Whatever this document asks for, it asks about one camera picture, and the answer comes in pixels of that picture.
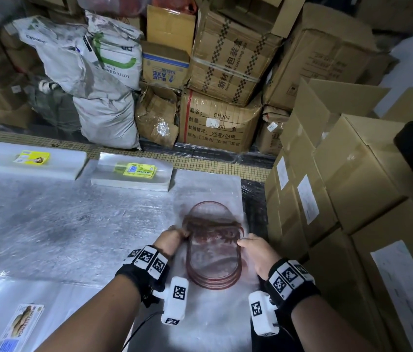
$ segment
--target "hand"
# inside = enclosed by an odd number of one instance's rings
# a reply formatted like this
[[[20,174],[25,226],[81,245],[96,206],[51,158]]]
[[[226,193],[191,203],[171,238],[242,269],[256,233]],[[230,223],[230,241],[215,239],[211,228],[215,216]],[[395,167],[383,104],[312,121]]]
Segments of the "hand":
[[[268,272],[281,257],[275,250],[261,237],[250,233],[247,237],[238,240],[238,245],[247,251],[254,262],[255,271],[263,280],[268,280]]]
[[[179,248],[182,241],[189,236],[189,233],[183,229],[176,229],[175,226],[169,227],[166,231],[162,232],[157,240],[153,243],[161,253],[170,258],[174,255],[175,251]]]

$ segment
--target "black cable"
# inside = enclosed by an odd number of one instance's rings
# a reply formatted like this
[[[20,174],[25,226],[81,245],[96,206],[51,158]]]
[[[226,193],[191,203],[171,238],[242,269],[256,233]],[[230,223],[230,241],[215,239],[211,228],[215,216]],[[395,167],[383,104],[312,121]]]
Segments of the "black cable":
[[[285,331],[288,335],[290,335],[290,337],[291,337],[292,340],[294,341],[294,337],[292,336],[292,334],[291,334],[287,329],[285,329],[282,325],[279,325],[279,324],[277,324],[277,323],[274,323],[273,325],[276,326],[276,327],[280,327],[280,329],[282,329],[282,330]]]
[[[152,313],[151,315],[149,315],[146,319],[143,320],[143,322],[137,327],[137,329],[135,331],[133,331],[132,335],[130,336],[130,338],[127,340],[127,342],[125,342],[125,344],[123,345],[123,347],[121,348],[121,351],[123,352],[123,350],[125,349],[125,347],[127,347],[128,343],[130,342],[130,340],[133,338],[133,336],[138,332],[138,330],[149,320],[151,319],[153,316],[156,315],[162,315],[164,313],[164,311],[156,311],[155,313]]]

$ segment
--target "forearm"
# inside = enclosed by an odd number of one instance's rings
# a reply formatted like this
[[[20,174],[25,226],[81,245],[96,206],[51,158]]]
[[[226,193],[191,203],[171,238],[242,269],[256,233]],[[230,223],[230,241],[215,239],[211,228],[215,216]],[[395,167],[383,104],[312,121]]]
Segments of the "forearm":
[[[318,295],[296,305],[292,321],[306,352],[376,351]]]
[[[77,310],[35,352],[117,352],[138,314],[141,298],[132,281],[116,276]]]

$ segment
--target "wrist strap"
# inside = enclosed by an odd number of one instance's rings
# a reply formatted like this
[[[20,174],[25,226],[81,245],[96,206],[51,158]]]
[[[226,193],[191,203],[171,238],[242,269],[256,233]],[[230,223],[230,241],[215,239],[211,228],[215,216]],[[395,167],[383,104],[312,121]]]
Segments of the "wrist strap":
[[[131,251],[122,262],[122,267],[116,276],[123,274],[137,287],[141,301],[148,308],[151,303],[159,302],[152,296],[152,291],[164,291],[169,274],[168,259],[156,248],[147,245],[143,248]]]
[[[273,303],[288,315],[307,297],[321,294],[313,276],[299,262],[284,258],[270,269],[265,287]]]

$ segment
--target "white sensor device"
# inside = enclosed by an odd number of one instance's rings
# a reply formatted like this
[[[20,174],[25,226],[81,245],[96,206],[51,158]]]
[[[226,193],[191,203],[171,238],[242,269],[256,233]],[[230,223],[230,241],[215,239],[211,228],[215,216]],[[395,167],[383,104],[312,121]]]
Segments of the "white sensor device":
[[[155,297],[164,300],[164,313],[161,315],[163,324],[177,325],[185,318],[188,291],[189,281],[179,276],[173,277],[171,283],[166,284],[164,291],[152,291]]]
[[[280,332],[275,310],[278,309],[270,295],[257,290],[249,294],[249,308],[254,331],[259,336],[273,336]]]

